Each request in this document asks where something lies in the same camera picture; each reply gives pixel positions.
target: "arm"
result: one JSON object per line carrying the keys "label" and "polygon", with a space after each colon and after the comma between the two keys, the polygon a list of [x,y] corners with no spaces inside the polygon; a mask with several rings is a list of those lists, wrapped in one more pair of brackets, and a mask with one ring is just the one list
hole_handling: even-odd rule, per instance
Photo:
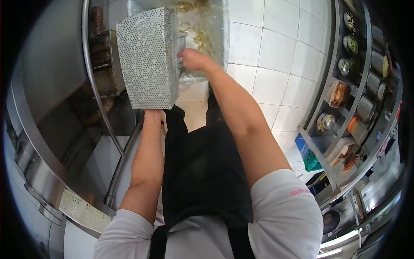
{"label": "arm", "polygon": [[161,110],[145,110],[141,141],[131,167],[131,183],[119,209],[133,211],[154,225],[164,173]]}
{"label": "arm", "polygon": [[291,169],[253,97],[202,53],[186,48],[178,57],[190,70],[202,70],[239,149],[250,188],[266,174]]}

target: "fluorescent light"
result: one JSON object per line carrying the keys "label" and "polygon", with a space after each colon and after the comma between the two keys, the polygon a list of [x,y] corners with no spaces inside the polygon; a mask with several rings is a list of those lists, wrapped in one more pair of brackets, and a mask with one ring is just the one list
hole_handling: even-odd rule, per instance
{"label": "fluorescent light", "polygon": [[349,232],[349,233],[347,233],[347,234],[345,234],[345,235],[343,235],[339,238],[336,238],[334,240],[331,240],[331,241],[325,242],[323,244],[320,244],[320,249],[338,244],[338,243],[343,242],[343,241],[345,241],[345,240],[347,240],[347,239],[349,239],[353,236],[356,236],[356,235],[358,235],[358,230],[353,230],[353,231],[351,231],[351,232]]}
{"label": "fluorescent light", "polygon": [[333,255],[333,254],[338,254],[338,253],[340,253],[340,252],[342,252],[342,251],[343,251],[343,249],[342,249],[342,248],[335,249],[335,250],[332,250],[332,251],[326,252],[326,253],[324,253],[324,254],[318,254],[318,256],[317,256],[316,258],[323,258],[323,257],[327,257],[327,256],[330,256],[330,255]]}

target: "white tiled wall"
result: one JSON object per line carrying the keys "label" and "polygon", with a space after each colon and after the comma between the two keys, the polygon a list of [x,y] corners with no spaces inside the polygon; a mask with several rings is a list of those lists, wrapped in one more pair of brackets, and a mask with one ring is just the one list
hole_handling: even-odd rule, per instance
{"label": "white tiled wall", "polygon": [[[127,0],[94,0],[104,23],[127,17]],[[304,170],[294,142],[297,126],[315,100],[329,56],[331,0],[229,0],[227,73],[258,102],[297,174]],[[205,125],[208,84],[180,86],[177,105],[188,130]]]}

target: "plastic bag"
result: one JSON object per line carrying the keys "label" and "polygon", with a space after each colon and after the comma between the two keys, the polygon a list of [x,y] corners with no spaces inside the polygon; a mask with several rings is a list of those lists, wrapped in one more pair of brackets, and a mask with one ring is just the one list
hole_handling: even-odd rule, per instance
{"label": "plastic bag", "polygon": [[[154,8],[177,11],[179,31],[187,32],[186,46],[210,56],[227,69],[230,49],[230,19],[227,0],[128,0],[128,17]],[[207,81],[202,71],[184,69],[180,85]]]}

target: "perforated metal panel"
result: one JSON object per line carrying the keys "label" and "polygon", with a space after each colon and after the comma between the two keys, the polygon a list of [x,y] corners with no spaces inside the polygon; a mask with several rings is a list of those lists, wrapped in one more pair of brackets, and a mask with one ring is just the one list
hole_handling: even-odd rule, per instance
{"label": "perforated metal panel", "polygon": [[122,74],[133,109],[171,109],[178,98],[176,17],[162,7],[116,23]]}

